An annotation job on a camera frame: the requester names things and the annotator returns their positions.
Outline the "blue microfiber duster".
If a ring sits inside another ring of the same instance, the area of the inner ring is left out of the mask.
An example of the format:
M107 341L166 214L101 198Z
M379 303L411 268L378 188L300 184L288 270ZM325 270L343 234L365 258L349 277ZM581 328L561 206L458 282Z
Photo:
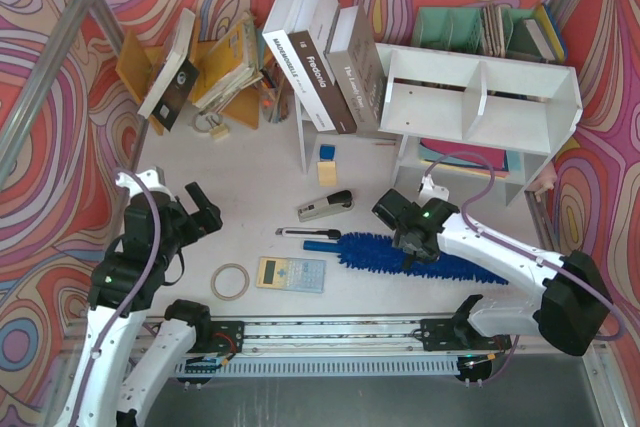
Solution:
M401 265L406 254L392 246L390 236L380 234L348 233L334 242L305 240L303 249L336 254L343 266L376 274L508 284L502 277L468 260L446 253L442 253L434 263L415 261L409 272L403 272Z

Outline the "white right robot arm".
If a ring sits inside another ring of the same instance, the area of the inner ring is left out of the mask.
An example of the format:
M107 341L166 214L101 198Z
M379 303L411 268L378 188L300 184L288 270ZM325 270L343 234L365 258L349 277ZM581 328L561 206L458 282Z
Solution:
M448 192L423 178L424 204L389 189L373 214L394 233L392 245L412 260L432 265L445 255L469 261L524 293L516 300L481 296L463 324L482 337L540 334L557 350L582 356L613 314L611 295L592 257L541 250L487 227L455 206Z

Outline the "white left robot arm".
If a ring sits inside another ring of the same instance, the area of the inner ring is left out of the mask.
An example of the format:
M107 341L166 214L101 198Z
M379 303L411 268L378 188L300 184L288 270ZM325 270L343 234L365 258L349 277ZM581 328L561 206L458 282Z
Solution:
M165 273L183 249L219 231L222 218L199 184L185 189L197 209L188 213L152 168L116 172L127 190L124 230L93 270L84 344L60 426L141 426L177 362L194 348L207 349L213 322L208 306L178 299L152 345L134 368L128 366L136 338L156 292L170 286Z

